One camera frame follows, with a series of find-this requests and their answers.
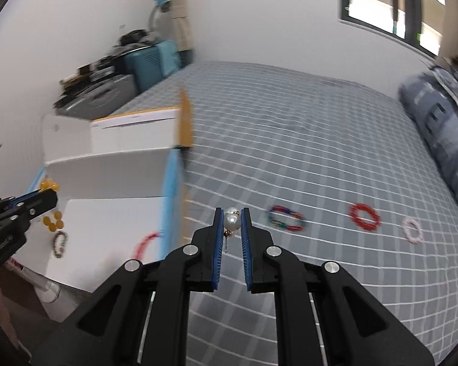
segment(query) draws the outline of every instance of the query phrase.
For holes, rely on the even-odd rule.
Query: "open cardboard box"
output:
[[[51,211],[32,221],[15,259],[50,280],[92,292],[133,258],[146,236],[159,234],[145,248],[143,263],[178,247],[186,192],[174,147],[191,145],[191,120],[184,114],[182,102],[93,122],[46,117],[45,168],[30,190],[46,177],[59,184],[65,252],[62,258],[53,255],[55,234],[42,222],[46,215],[55,221]]]

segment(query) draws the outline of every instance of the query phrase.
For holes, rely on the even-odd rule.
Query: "gray suitcase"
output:
[[[57,114],[84,119],[103,118],[137,96],[137,88],[132,75],[115,77],[94,84],[63,107]]]

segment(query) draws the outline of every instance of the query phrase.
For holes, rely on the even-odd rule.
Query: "window sill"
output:
[[[403,47],[405,48],[408,48],[409,50],[417,53],[418,55],[420,55],[421,57],[425,58],[428,62],[424,62],[426,65],[428,64],[435,64],[435,59],[430,57],[427,53],[424,53],[423,51],[420,51],[418,50],[417,48],[413,47],[412,45],[409,45],[407,44],[405,41],[401,41],[400,39],[397,39],[391,35],[388,35],[387,33],[383,33],[382,31],[378,31],[378,30],[375,30],[375,29],[372,29],[372,28],[369,28],[368,26],[363,26],[363,25],[360,25],[358,23],[353,23],[353,22],[350,22],[350,21],[347,21],[345,19],[338,19],[338,21],[342,24],[345,24],[345,25],[349,25],[349,26],[354,26],[354,27],[357,27],[359,29],[363,29],[363,30],[366,30],[366,31],[370,31],[374,34],[377,34],[377,35],[380,35],[390,41],[394,41],[396,43],[398,43],[399,45],[402,45]]]

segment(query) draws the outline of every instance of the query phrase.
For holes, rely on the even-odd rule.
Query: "window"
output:
[[[381,31],[435,56],[445,0],[341,0],[341,19]]]

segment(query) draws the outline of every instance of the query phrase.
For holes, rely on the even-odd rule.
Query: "bed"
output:
[[[217,206],[248,206],[302,260],[339,261],[439,363],[458,342],[458,206],[401,104],[353,82],[204,62],[116,113],[176,104],[180,85],[194,115],[190,232],[210,225]],[[354,203],[377,210],[376,232],[351,221]],[[303,214],[306,229],[269,224],[274,204]],[[423,243],[405,238],[405,217],[420,222]],[[247,293],[238,239],[228,241],[219,290],[191,297],[187,364],[277,364],[273,296]]]

